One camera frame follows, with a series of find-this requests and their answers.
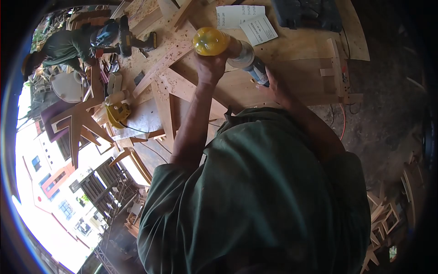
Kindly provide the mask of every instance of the white paper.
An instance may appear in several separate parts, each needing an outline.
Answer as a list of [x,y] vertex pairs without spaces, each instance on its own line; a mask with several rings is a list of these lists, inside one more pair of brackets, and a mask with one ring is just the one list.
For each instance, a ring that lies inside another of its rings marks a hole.
[[265,14],[264,6],[249,6],[249,5],[235,5],[235,6],[219,6],[216,7],[217,13],[217,29],[221,28],[240,28],[239,25]]
[[266,15],[247,20],[240,27],[245,32],[252,46],[278,37]]

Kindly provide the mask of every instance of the purple fabric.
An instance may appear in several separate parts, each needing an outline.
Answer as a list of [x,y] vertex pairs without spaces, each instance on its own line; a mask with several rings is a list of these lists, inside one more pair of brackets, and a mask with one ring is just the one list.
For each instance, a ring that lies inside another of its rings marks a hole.
[[65,128],[57,133],[53,132],[52,125],[50,124],[50,119],[57,116],[60,113],[63,113],[64,111],[68,110],[72,106],[76,104],[74,103],[67,103],[63,100],[59,100],[58,102],[54,103],[50,107],[46,108],[45,110],[41,111],[41,120],[44,124],[44,128],[47,132],[47,137],[49,138],[50,142],[54,142],[61,138],[64,134],[68,132],[68,128]]

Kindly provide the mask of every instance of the red building facade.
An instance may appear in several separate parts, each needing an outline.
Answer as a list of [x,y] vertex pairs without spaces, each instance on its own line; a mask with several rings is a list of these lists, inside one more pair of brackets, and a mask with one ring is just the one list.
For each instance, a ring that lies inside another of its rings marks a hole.
[[60,168],[55,174],[50,176],[44,184],[41,185],[42,191],[47,196],[51,198],[52,195],[58,190],[62,183],[67,180],[67,178],[74,172],[74,167],[71,164],[67,164],[65,167]]

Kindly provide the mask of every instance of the power tool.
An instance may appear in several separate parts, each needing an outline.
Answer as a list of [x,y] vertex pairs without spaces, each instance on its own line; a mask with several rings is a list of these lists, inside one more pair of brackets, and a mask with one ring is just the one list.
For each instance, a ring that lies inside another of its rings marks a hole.
[[[118,38],[119,42],[115,47],[109,47],[114,40]],[[122,17],[114,20],[110,19],[105,22],[104,27],[95,31],[90,38],[91,53],[94,57],[99,58],[104,53],[116,53],[123,58],[132,54],[132,47],[139,48],[143,55],[157,48],[157,33],[150,32],[146,35],[145,41],[135,38],[129,30],[128,17]]]
[[192,43],[199,55],[215,56],[227,50],[229,65],[247,71],[258,84],[269,87],[265,64],[255,56],[254,49],[247,42],[215,28],[204,27],[198,29]]

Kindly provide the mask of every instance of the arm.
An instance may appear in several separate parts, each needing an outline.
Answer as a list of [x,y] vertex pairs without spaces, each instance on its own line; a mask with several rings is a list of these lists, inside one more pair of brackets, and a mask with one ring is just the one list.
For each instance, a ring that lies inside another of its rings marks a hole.
[[94,57],[90,57],[91,44],[89,39],[84,40],[83,36],[88,37],[85,34],[82,34],[81,32],[80,37],[77,36],[72,37],[71,43],[74,46],[74,48],[77,50],[79,58],[81,58],[82,61],[84,61],[88,66],[92,67],[96,64],[96,59]]
[[301,131],[312,144],[313,151],[320,162],[345,152],[344,145],[333,130],[315,113],[303,105],[287,88],[282,79],[266,68],[270,87],[258,85],[272,100],[287,110]]
[[195,171],[207,140],[208,117],[215,87],[225,72],[226,54],[201,56],[195,53],[198,71],[196,87],[186,117],[178,130],[170,163]]
[[83,78],[86,78],[85,72],[82,70],[81,65],[79,64],[78,58],[71,58],[64,62],[65,65],[71,66],[74,70],[76,70],[79,75]]

